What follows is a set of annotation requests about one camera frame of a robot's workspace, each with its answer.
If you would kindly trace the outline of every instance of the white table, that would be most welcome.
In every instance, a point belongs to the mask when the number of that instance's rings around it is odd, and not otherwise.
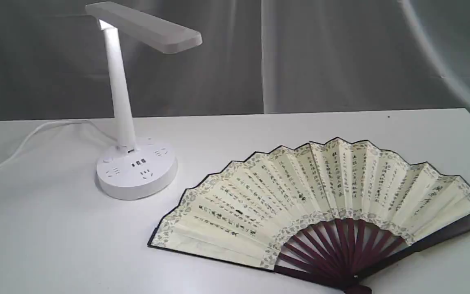
[[[42,122],[0,122],[0,161]],[[95,122],[113,132],[112,119]],[[335,136],[369,139],[410,163],[429,160],[470,183],[470,115],[464,109],[139,118],[135,125],[140,136],[171,143],[179,160],[175,181],[146,199],[119,201],[97,188],[95,161],[110,141],[90,125],[41,132],[0,169],[0,294],[341,293],[147,248],[185,188],[255,150]],[[375,294],[470,293],[470,233],[412,255],[365,284]]]

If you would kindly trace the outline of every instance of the gray fabric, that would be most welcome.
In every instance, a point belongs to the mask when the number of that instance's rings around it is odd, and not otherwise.
[[[265,112],[470,110],[470,1],[263,0],[262,34]]]
[[[0,120],[112,117],[98,0],[0,1]],[[134,116],[262,113],[261,4],[115,0],[202,33],[165,55],[121,35]]]

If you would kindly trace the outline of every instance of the desk lamp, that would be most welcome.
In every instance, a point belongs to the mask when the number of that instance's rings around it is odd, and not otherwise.
[[[85,8],[99,20],[104,33],[117,126],[117,145],[106,150],[97,161],[99,183],[111,197],[140,199],[173,181],[177,159],[166,143],[135,136],[118,29],[162,53],[177,53],[200,45],[201,33],[113,2]]]

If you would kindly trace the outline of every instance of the folding fan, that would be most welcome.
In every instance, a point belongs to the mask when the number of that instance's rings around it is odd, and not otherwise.
[[[470,231],[470,186],[369,141],[280,146],[187,189],[150,247],[371,293],[366,277]]]

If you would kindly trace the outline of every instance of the white cable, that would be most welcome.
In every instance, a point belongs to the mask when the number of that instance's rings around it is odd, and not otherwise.
[[[32,138],[32,136],[34,136],[37,132],[39,132],[41,129],[43,129],[44,127],[46,127],[47,125],[73,125],[75,123],[89,123],[91,124],[94,128],[96,128],[101,134],[105,135],[107,138],[110,138],[112,139],[113,141],[116,141],[116,138],[106,134],[106,132],[102,131],[101,129],[99,129],[92,121],[89,121],[87,119],[75,119],[75,120],[66,120],[66,121],[49,121],[49,122],[45,122],[43,123],[42,125],[39,125],[37,128],[35,128],[32,132],[30,132],[30,134],[28,134],[24,140],[21,142],[21,144],[19,145],[19,147],[17,147],[17,149],[13,152],[13,154],[7,158],[5,161],[1,162],[0,163],[0,167],[4,166],[5,164],[7,164],[9,161],[11,161],[12,159],[14,159],[17,154],[19,152],[21,152],[21,150],[23,149],[24,145],[26,144],[26,142],[28,142],[28,140],[30,138]]]

